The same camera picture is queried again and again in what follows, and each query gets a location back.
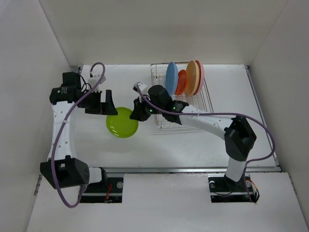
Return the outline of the blue plate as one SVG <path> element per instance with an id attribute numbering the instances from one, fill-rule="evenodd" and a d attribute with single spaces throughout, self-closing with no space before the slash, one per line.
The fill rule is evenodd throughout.
<path id="1" fill-rule="evenodd" d="M 174 62 L 170 62 L 167 67 L 165 77 L 165 89 L 170 96 L 174 95 L 178 84 L 178 68 Z"/>

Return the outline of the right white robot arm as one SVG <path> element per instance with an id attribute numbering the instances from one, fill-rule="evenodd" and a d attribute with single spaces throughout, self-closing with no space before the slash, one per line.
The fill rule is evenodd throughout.
<path id="1" fill-rule="evenodd" d="M 133 90 L 139 93 L 139 97 L 134 100 L 130 119 L 144 122 L 151 115 L 162 115 L 168 122 L 195 127 L 218 136 L 224 141 L 229 156 L 224 186 L 228 190 L 235 190 L 241 185 L 249 152 L 256 141 L 246 117 L 206 113 L 187 102 L 173 100 L 161 85 L 147 87 L 137 82 Z"/>

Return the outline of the green plate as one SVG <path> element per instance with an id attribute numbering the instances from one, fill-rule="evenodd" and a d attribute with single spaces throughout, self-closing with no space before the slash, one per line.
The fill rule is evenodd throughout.
<path id="1" fill-rule="evenodd" d="M 139 122 L 130 119 L 132 110 L 126 107 L 116 108 L 118 115 L 106 117 L 108 131 L 117 138 L 129 138 L 133 136 L 139 127 Z"/>

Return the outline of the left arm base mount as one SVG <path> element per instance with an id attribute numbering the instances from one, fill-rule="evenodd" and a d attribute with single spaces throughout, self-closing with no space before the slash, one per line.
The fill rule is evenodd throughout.
<path id="1" fill-rule="evenodd" d="M 123 177 L 109 177 L 107 184 L 89 184 L 82 194 L 80 203 L 122 203 Z"/>

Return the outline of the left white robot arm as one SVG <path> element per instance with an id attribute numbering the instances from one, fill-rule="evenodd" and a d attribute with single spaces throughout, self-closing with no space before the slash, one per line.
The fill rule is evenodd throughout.
<path id="1" fill-rule="evenodd" d="M 92 115 L 118 114 L 112 92 L 106 90 L 106 101 L 101 102 L 98 85 L 106 80 L 104 75 L 89 78 L 93 91 L 82 89 L 78 73 L 65 72 L 62 78 L 62 85 L 53 88 L 49 98 L 53 110 L 53 138 L 48 160 L 40 164 L 40 172 L 53 188 L 91 184 L 96 191 L 104 191 L 108 186 L 105 170 L 102 167 L 89 167 L 77 158 L 74 135 L 79 108 Z"/>

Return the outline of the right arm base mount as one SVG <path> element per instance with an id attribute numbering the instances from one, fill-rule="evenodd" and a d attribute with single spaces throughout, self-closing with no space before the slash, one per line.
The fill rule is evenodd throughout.
<path id="1" fill-rule="evenodd" d="M 225 176 L 208 178 L 210 199 L 212 203 L 257 203 L 260 198 L 259 190 L 249 176 L 238 182 Z"/>

